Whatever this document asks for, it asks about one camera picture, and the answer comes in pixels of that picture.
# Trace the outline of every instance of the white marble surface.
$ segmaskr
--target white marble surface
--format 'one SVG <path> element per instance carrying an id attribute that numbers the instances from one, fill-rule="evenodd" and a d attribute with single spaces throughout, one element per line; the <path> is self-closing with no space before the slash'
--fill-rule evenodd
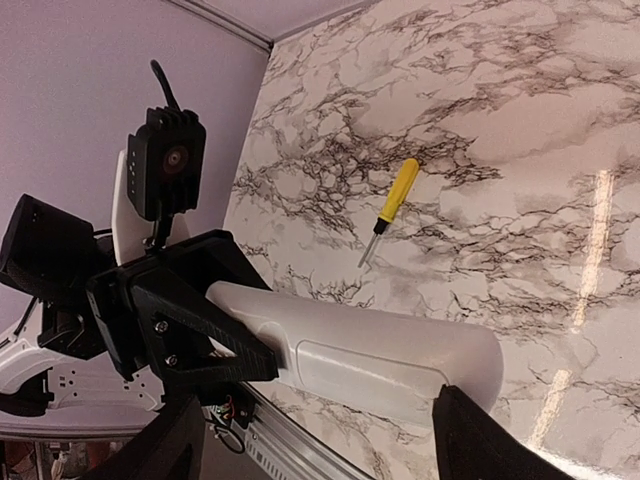
<path id="1" fill-rule="evenodd" d="M 639 120 L 636 0 L 384 1 L 277 46 L 226 228 L 277 290 L 492 328 L 494 418 L 576 478 L 640 478 Z M 437 478 L 430 431 L 265 389 L 376 478 Z"/>

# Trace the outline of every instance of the wire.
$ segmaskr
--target wire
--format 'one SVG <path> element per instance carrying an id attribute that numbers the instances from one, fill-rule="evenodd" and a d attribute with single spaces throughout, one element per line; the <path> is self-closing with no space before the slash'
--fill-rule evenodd
<path id="1" fill-rule="evenodd" d="M 162 67 L 157 60 L 151 60 L 151 70 L 153 70 L 153 73 L 155 73 L 158 81 L 160 82 L 160 86 L 164 92 L 164 97 L 167 99 L 167 105 L 171 108 L 175 108 L 176 110 L 180 110 L 176 97 L 173 96 L 169 80 L 167 80 L 167 76 L 164 74 L 164 70 L 162 70 Z"/>
<path id="2" fill-rule="evenodd" d="M 225 427 L 224 425 L 216 422 L 215 420 L 211 420 L 208 418 L 205 418 L 204 420 L 205 422 L 211 423 L 213 425 L 213 431 L 216 432 L 216 436 L 220 439 L 222 444 L 225 447 L 227 447 L 227 449 L 231 453 L 235 453 L 236 455 L 242 455 L 244 452 L 247 451 L 244 441 L 242 440 L 242 437 L 240 437 L 238 432 L 232 430 L 231 428 Z M 240 446 L 240 448 L 234 448 L 227 440 L 225 440 L 227 435 L 232 436 L 235 439 L 235 441 L 238 442 L 238 445 Z"/>
<path id="3" fill-rule="evenodd" d="M 111 230 L 110 228 L 103 228 L 102 230 L 96 230 L 95 232 L 93 232 L 93 236 L 99 237 L 100 235 L 111 235 L 112 233 L 113 230 Z"/>
<path id="4" fill-rule="evenodd" d="M 20 334 L 20 331 L 27 324 L 27 320 L 29 320 L 29 317 L 31 316 L 31 313 L 33 312 L 33 309 L 36 307 L 36 303 L 38 303 L 38 299 L 36 297 L 32 297 L 31 301 L 29 302 L 29 305 L 27 305 L 27 309 L 22 314 L 22 318 L 20 319 L 20 323 L 18 323 L 18 326 L 13 331 L 14 335 L 18 336 Z"/>
<path id="5" fill-rule="evenodd" d="M 22 318 L 20 319 L 20 322 L 18 323 L 18 326 L 16 327 L 16 329 L 13 331 L 13 335 L 15 337 L 17 337 L 18 335 L 20 335 L 20 331 L 24 328 L 24 326 L 27 324 L 27 320 L 29 320 L 29 317 L 31 316 L 31 314 L 33 313 L 33 309 L 36 307 L 36 304 L 38 303 L 38 299 L 36 297 L 31 297 L 31 301 L 29 301 L 29 304 L 27 305 L 27 309 L 24 311 L 24 313 L 22 314 Z M 6 347 L 7 345 L 9 345 L 11 343 L 11 338 L 5 338 L 4 340 L 2 340 L 0 342 L 0 349 Z"/>

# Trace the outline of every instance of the black plastic housing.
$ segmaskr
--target black plastic housing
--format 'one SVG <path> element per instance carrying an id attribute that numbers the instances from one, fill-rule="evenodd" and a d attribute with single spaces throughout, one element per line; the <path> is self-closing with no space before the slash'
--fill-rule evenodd
<path id="1" fill-rule="evenodd" d="M 138 215 L 158 221 L 197 207 L 205 140 L 196 113 L 147 109 L 127 148 L 127 196 Z"/>

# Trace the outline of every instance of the screwdriver shaft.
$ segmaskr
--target screwdriver shaft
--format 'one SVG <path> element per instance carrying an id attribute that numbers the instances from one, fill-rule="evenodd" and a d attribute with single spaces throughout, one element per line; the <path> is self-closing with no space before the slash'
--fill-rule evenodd
<path id="1" fill-rule="evenodd" d="M 373 236 L 371 237 L 371 240 L 369 241 L 369 245 L 367 245 L 366 250 L 362 254 L 362 258 L 358 262 L 358 268 L 362 268 L 362 265 L 364 265 L 364 262 L 367 260 L 367 257 L 369 256 L 369 253 L 373 248 L 373 244 L 376 242 L 376 238 L 378 238 L 378 236 L 379 235 L 377 233 L 374 233 Z"/>

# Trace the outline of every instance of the black mount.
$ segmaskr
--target black mount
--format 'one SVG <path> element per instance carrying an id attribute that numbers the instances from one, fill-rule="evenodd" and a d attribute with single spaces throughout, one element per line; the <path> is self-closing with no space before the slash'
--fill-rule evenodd
<path id="1" fill-rule="evenodd" d="M 215 384 L 276 378 L 274 352 L 205 298 L 218 280 L 268 289 L 221 230 L 93 277 L 89 300 L 118 372 L 132 379 L 149 364 L 168 392 L 186 389 L 205 404 Z M 236 356 L 216 356 L 210 338 Z"/>

